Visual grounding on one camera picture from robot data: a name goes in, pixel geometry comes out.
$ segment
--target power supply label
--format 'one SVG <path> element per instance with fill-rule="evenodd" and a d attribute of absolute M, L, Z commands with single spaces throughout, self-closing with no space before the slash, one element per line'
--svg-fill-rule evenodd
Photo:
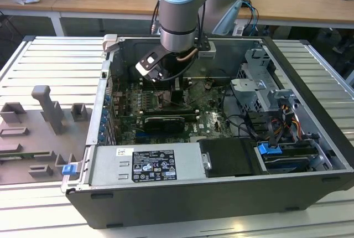
<path fill-rule="evenodd" d="M 177 180 L 174 151 L 135 151 L 132 169 L 135 183 Z"/>

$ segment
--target barcode sticker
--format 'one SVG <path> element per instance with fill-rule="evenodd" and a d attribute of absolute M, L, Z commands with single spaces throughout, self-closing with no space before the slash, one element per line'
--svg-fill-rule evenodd
<path fill-rule="evenodd" d="M 134 148 L 117 148 L 116 156 L 132 156 Z"/>

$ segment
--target aluminum profile table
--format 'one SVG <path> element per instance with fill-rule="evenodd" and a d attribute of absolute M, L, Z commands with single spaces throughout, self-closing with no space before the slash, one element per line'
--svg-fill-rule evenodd
<path fill-rule="evenodd" d="M 293 68 L 354 145 L 354 90 L 311 46 L 300 41 L 275 40 Z M 289 86 L 277 70 L 275 74 L 285 88 Z"/>
<path fill-rule="evenodd" d="M 28 87 L 47 84 L 52 86 L 53 95 L 63 107 L 70 107 L 74 101 L 92 106 L 94 87 L 105 59 L 101 42 L 102 38 L 36 37 L 33 42 L 21 43 L 0 73 L 0 105 L 6 99 L 21 96 L 26 110 L 38 108 L 38 104 L 30 100 Z M 349 113 L 354 110 L 352 90 L 310 46 L 298 41 L 277 40 L 275 43 L 351 139 L 354 124 L 344 120 L 353 117 Z M 354 188 L 331 193 L 304 211 L 94 230 L 60 191 L 60 184 L 0 186 L 0 237 L 354 236 Z M 163 212 L 173 213 L 168 207 Z"/>
<path fill-rule="evenodd" d="M 49 85 L 61 108 L 93 107 L 105 54 L 99 37 L 36 37 L 22 42 L 0 72 L 0 107 L 20 102 L 40 109 L 31 97 L 35 85 Z"/>

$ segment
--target desk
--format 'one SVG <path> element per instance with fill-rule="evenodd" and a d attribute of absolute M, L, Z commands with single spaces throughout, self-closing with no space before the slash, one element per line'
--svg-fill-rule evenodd
<path fill-rule="evenodd" d="M 354 28 L 351 0 L 251 0 L 259 11 L 258 24 L 319 28 Z M 247 18 L 245 10 L 239 19 Z"/>
<path fill-rule="evenodd" d="M 157 0 L 40 0 L 21 6 L 0 0 L 9 15 L 51 18 L 56 35 L 65 35 L 60 18 L 150 19 Z M 353 1 L 344 0 L 252 0 L 259 11 L 259 24 L 302 27 L 354 28 Z M 246 23 L 249 10 L 242 8 L 238 23 Z"/>

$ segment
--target table leg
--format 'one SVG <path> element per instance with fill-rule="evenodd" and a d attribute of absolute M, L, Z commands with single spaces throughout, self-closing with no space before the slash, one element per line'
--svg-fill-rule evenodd
<path fill-rule="evenodd" d="M 52 15 L 50 17 L 51 23 L 53 24 L 54 30 L 55 30 L 55 35 L 56 36 L 66 36 L 66 32 L 64 27 L 61 25 L 60 21 L 60 16 L 58 15 Z"/>

